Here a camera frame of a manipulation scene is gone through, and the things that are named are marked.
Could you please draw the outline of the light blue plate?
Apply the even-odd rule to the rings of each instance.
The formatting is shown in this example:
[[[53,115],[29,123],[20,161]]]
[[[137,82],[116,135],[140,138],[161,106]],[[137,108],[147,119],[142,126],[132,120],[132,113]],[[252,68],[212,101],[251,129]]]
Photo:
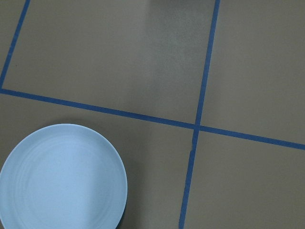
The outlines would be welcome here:
[[[20,141],[4,162],[0,220],[6,229],[114,229],[127,193],[122,159],[104,136],[50,125]]]

